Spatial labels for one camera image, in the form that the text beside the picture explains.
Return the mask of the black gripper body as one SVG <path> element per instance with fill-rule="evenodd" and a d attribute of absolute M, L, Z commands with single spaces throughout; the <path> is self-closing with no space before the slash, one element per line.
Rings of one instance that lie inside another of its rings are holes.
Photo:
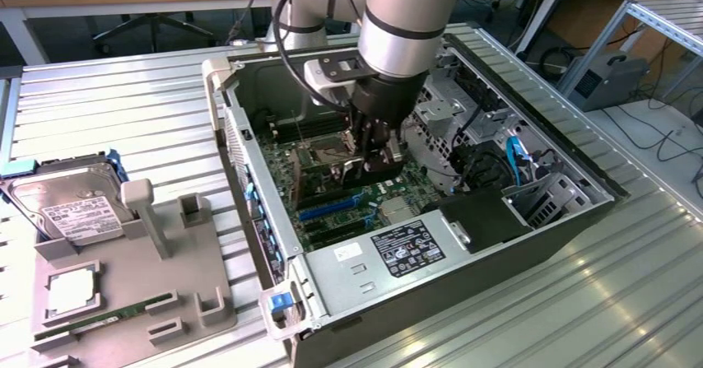
<path fill-rule="evenodd" d="M 406 78 L 385 75 L 354 81 L 350 94 L 350 130 L 360 134 L 366 121 L 380 121 L 397 129 L 413 111 L 426 72 Z"/>

